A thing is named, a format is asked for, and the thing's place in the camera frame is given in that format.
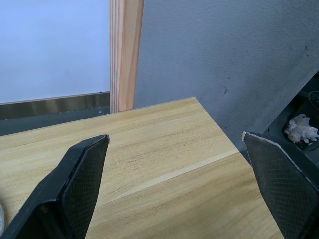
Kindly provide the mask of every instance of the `gray wall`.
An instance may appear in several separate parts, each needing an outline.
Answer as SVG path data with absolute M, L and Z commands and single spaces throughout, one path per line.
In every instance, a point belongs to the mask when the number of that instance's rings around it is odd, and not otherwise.
M 241 149 L 318 69 L 318 0 L 146 0 L 135 107 L 196 96 Z

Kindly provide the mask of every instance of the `white crumpled tissue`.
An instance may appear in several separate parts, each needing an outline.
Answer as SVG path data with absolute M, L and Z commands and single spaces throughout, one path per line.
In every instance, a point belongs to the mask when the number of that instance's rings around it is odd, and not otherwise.
M 305 114 L 297 115 L 289 120 L 289 125 L 285 129 L 285 134 L 288 135 L 288 139 L 293 143 L 298 143 L 303 140 L 305 143 L 309 143 L 309 140 L 316 141 L 319 137 L 317 134 L 318 129 L 309 126 L 309 117 Z

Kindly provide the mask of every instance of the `wooden door frame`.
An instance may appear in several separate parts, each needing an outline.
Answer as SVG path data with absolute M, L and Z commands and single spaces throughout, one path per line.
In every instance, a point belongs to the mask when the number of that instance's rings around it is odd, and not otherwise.
M 111 113 L 134 105 L 144 0 L 110 0 Z

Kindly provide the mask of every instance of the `light wood grain surface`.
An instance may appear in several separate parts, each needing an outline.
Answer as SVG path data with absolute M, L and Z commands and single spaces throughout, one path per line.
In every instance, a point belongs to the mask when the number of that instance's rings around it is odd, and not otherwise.
M 106 133 L 86 238 L 283 238 L 251 167 L 196 98 L 0 137 L 6 219 L 69 147 Z
M 144 0 L 110 0 L 111 112 L 133 108 Z

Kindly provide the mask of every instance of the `wooden table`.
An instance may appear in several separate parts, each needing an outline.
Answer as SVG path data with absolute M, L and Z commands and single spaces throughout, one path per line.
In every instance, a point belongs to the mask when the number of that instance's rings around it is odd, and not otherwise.
M 100 134 L 111 144 L 87 239 L 283 238 L 251 167 L 196 98 L 0 137 L 6 219 L 70 146 Z

